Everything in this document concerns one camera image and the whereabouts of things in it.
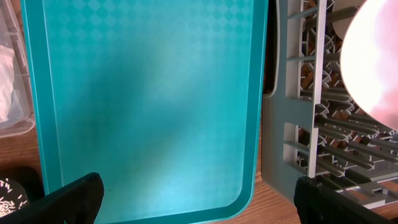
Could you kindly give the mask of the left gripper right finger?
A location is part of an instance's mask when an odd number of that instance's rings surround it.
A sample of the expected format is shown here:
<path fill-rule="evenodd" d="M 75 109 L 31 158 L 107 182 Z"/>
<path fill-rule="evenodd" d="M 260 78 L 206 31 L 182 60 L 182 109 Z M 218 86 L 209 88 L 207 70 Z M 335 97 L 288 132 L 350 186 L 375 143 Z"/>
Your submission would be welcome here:
<path fill-rule="evenodd" d="M 294 205 L 302 224 L 392 224 L 306 176 L 296 181 Z"/>

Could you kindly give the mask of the clear plastic bin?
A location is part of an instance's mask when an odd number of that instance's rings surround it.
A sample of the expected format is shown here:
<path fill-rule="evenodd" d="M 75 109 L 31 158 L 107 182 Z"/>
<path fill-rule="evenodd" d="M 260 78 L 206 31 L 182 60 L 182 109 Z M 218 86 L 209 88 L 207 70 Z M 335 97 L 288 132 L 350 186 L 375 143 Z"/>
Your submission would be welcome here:
<path fill-rule="evenodd" d="M 17 136 L 35 126 L 29 64 L 24 38 L 10 0 L 1 0 L 1 46 L 11 48 L 14 56 L 14 91 L 8 120 L 1 122 L 1 137 Z"/>

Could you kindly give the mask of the teal plastic tray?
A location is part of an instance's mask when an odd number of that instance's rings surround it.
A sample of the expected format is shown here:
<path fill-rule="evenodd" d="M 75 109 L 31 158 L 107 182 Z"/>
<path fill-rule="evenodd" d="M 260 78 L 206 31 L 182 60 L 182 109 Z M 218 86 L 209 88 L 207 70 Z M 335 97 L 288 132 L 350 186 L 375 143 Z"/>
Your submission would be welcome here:
<path fill-rule="evenodd" d="M 254 194 L 268 2 L 21 2 L 44 190 L 97 223 L 235 217 Z"/>

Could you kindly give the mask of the spilled rice and nuts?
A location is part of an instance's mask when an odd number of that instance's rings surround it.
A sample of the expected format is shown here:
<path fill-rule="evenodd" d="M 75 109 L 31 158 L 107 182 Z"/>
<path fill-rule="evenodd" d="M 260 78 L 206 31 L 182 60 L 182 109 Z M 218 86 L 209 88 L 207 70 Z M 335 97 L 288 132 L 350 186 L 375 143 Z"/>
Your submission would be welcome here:
<path fill-rule="evenodd" d="M 20 183 L 9 178 L 1 178 L 0 183 L 1 217 L 29 206 L 25 188 Z"/>

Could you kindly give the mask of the pink plate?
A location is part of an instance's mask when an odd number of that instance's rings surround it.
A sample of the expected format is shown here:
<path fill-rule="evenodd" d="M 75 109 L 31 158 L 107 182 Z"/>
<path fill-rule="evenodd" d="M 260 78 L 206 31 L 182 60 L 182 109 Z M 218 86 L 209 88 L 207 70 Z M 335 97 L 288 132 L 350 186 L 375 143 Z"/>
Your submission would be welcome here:
<path fill-rule="evenodd" d="M 341 74 L 357 105 L 397 129 L 397 0 L 368 0 L 343 41 Z"/>

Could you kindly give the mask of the black plastic tray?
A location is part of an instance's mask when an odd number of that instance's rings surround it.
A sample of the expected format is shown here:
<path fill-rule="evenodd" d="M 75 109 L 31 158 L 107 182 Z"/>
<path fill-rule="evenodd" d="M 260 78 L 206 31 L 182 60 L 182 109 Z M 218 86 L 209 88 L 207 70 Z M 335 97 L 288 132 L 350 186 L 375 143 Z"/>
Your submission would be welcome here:
<path fill-rule="evenodd" d="M 40 175 L 31 167 L 1 169 L 1 218 L 44 197 Z"/>

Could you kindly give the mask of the white napkin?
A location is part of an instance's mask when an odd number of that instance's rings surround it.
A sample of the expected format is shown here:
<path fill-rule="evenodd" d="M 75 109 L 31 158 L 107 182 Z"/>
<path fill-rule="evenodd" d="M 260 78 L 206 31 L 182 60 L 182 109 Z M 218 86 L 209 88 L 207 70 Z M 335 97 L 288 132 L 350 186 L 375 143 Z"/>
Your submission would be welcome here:
<path fill-rule="evenodd" d="M 14 91 L 14 56 L 13 49 L 1 46 L 1 71 L 0 71 L 0 88 L 1 88 L 1 122 L 8 120 L 8 114 L 12 105 L 12 94 Z"/>

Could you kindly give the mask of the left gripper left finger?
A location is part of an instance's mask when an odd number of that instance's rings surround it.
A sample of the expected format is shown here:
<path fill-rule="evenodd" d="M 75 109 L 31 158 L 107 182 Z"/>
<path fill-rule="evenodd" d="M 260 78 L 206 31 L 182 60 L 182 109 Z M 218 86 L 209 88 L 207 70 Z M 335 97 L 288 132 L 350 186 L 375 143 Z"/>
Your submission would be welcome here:
<path fill-rule="evenodd" d="M 1 224 L 93 224 L 104 196 L 100 175 L 89 173 L 25 208 L 1 218 Z"/>

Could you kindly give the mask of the grey dishwasher rack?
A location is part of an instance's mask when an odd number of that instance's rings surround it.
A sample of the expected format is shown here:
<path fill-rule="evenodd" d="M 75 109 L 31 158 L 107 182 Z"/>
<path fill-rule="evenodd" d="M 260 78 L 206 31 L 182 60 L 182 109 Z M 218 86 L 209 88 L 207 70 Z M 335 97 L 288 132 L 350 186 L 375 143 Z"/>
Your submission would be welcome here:
<path fill-rule="evenodd" d="M 306 176 L 369 209 L 397 202 L 397 129 L 365 113 L 341 74 L 364 2 L 269 4 L 262 179 L 288 201 Z"/>

